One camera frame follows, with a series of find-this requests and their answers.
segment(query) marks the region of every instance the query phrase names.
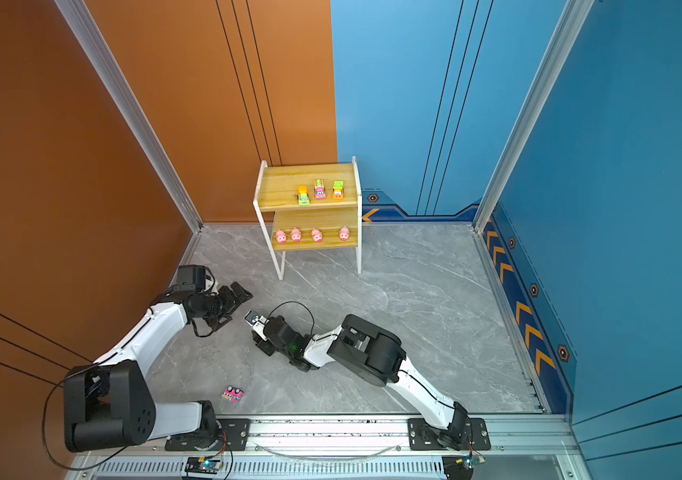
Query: wall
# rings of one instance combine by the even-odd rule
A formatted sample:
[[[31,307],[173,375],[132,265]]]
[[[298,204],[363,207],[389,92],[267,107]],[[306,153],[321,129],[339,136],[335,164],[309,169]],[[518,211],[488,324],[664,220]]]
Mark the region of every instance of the wall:
[[[337,161],[329,0],[86,4],[202,220],[256,220],[261,160]]]
[[[564,4],[333,2],[339,160],[409,215],[477,203]]]
[[[501,208],[572,341],[595,479],[678,478],[682,2],[594,4]]]
[[[63,475],[44,398],[127,333],[189,237],[55,4],[0,0],[0,313],[18,322],[0,316],[18,345],[0,340],[0,468]],[[61,419],[57,394],[48,438],[68,462]]]

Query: toy truck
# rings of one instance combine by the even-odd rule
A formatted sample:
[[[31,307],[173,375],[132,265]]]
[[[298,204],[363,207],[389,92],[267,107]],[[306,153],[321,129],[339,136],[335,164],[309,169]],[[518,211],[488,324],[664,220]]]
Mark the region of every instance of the toy truck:
[[[325,193],[325,184],[322,180],[314,180],[314,199],[321,200],[327,197],[328,195]]]
[[[336,180],[333,182],[333,198],[336,200],[343,200],[343,181]]]
[[[308,190],[305,185],[298,187],[298,205],[308,205]]]

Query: blue wall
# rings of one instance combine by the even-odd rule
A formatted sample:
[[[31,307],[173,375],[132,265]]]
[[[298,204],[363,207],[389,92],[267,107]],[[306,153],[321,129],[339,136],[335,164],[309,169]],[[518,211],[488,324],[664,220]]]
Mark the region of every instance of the blue wall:
[[[477,202],[564,4],[333,0],[339,161],[410,215]]]
[[[594,3],[500,206],[572,342],[593,474],[677,478],[682,1]]]

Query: black mounting plate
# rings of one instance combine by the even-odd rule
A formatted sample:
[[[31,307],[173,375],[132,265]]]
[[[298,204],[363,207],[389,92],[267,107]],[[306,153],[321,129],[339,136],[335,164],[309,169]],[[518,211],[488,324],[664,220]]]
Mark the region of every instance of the black mounting plate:
[[[461,450],[469,450],[470,442],[473,450],[490,450],[488,427],[482,418],[470,418],[466,423],[465,431]],[[447,450],[437,442],[437,434],[432,432],[429,424],[422,418],[408,418],[408,437],[411,450]]]
[[[219,435],[226,434],[226,449],[232,452],[243,452],[250,434],[250,418],[218,418],[218,423],[220,424]],[[208,438],[195,436],[194,432],[182,433],[171,436],[165,442],[165,450],[168,452],[218,452],[222,447],[222,440],[219,439],[212,445],[209,444]]]

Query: shelf leg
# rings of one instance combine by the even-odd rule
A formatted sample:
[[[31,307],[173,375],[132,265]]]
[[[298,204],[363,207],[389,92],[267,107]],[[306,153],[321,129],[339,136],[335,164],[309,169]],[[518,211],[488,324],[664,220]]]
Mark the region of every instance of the shelf leg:
[[[282,280],[282,271],[279,269],[279,263],[277,262],[277,255],[274,253],[274,247],[272,247],[272,236],[266,229],[266,224],[263,223],[263,215],[261,215],[261,209],[258,204],[254,201],[253,206],[256,208],[256,216],[258,216],[258,223],[261,225],[261,230],[263,231],[263,238],[266,239],[266,246],[269,248],[269,253],[272,255],[272,261],[274,262],[274,269],[277,270],[277,276]],[[285,253],[282,253],[282,268],[285,267]]]

